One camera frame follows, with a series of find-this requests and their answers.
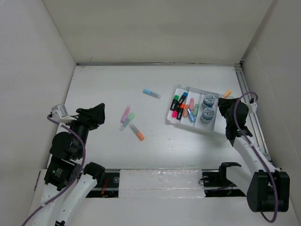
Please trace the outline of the yellow pink pastel highlighter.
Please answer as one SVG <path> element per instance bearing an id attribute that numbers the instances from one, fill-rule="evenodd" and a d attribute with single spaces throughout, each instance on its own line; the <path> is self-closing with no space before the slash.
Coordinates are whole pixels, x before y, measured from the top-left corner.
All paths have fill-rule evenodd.
<path id="1" fill-rule="evenodd" d="M 231 95 L 231 90 L 228 90 L 224 93 L 222 98 L 227 99 L 230 95 Z"/>

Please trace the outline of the dark green pastel highlighter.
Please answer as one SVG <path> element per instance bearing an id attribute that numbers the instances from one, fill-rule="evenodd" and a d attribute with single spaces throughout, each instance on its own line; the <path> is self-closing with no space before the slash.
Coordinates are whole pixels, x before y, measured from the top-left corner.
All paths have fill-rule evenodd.
<path id="1" fill-rule="evenodd" d="M 197 116 L 199 110 L 199 104 L 195 104 L 194 109 L 193 109 L 193 115 Z"/>

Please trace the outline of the salmon orange pastel highlighter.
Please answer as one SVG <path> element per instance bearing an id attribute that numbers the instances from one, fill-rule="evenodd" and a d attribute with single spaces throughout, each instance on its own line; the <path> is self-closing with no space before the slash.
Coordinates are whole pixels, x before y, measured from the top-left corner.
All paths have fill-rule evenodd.
<path id="1" fill-rule="evenodd" d="M 184 110 L 183 110 L 183 118 L 187 118 L 188 117 L 188 110 L 189 109 L 189 105 L 185 105 Z"/>

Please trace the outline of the blue black highlighter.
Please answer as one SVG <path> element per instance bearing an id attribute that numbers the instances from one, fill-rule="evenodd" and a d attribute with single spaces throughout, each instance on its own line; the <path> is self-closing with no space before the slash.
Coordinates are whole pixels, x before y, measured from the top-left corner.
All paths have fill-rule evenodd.
<path id="1" fill-rule="evenodd" d="M 186 97 L 188 96 L 187 92 L 184 92 L 182 96 L 179 98 L 178 104 L 183 104 L 185 102 Z"/>

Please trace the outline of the orange black highlighter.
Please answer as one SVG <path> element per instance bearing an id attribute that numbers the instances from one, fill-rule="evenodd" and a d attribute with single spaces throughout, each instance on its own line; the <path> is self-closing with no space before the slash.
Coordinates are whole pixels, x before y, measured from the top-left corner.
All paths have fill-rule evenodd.
<path id="1" fill-rule="evenodd" d="M 184 108 L 185 108 L 185 104 L 182 103 L 181 105 L 179 105 L 178 107 L 178 113 L 177 113 L 177 119 L 180 120 L 182 118 L 183 112 L 184 112 Z"/>

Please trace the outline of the pink black highlighter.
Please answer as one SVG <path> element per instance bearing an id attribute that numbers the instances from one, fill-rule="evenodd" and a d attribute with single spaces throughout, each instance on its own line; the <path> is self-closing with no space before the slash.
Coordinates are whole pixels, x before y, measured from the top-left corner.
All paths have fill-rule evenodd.
<path id="1" fill-rule="evenodd" d="M 177 115 L 178 115 L 178 112 L 177 112 L 177 111 L 173 111 L 172 117 L 173 117 L 173 118 L 177 118 Z"/>

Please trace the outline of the green black highlighter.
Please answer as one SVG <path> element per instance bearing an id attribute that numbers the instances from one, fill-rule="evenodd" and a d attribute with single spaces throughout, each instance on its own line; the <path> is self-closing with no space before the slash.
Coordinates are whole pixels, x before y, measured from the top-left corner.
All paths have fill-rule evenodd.
<path id="1" fill-rule="evenodd" d="M 178 95 L 174 95 L 174 98 L 173 98 L 173 100 L 171 102 L 171 106 L 170 106 L 170 110 L 171 111 L 177 111 L 178 99 L 179 99 L 179 96 Z"/>

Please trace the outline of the light blue pastel highlighter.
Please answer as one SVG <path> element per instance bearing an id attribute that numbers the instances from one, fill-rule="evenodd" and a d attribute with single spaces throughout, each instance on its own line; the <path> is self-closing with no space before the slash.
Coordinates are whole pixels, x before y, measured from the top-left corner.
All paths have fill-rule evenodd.
<path id="1" fill-rule="evenodd" d="M 154 97 L 154 98 L 157 98 L 157 99 L 161 99 L 161 95 L 156 93 L 156 92 L 153 92 L 151 90 L 148 90 L 148 89 L 144 89 L 143 90 L 143 93 L 146 94 L 146 95 L 149 95 L 151 97 Z"/>

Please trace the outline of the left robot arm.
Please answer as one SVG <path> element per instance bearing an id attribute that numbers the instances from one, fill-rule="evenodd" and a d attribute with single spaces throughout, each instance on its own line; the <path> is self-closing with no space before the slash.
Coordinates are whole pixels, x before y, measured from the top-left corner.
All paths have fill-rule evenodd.
<path id="1" fill-rule="evenodd" d="M 51 109 L 47 119 L 64 131 L 52 140 L 41 204 L 32 214 L 32 225 L 70 225 L 88 193 L 104 183 L 105 168 L 94 162 L 85 164 L 88 134 L 104 124 L 104 110 L 104 103 L 89 109 L 79 108 L 73 116 L 64 105 Z"/>

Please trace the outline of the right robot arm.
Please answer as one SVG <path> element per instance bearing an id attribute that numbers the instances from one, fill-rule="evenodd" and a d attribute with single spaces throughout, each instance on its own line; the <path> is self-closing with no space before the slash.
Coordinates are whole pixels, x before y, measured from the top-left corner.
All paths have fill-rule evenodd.
<path id="1" fill-rule="evenodd" d="M 255 102 L 245 104 L 238 98 L 218 99 L 218 108 L 226 120 L 226 138 L 241 155 L 248 170 L 236 162 L 223 162 L 217 179 L 227 186 L 234 183 L 247 198 L 253 212 L 286 212 L 289 209 L 290 178 L 275 168 L 252 141 L 245 125 L 249 112 L 255 112 Z"/>

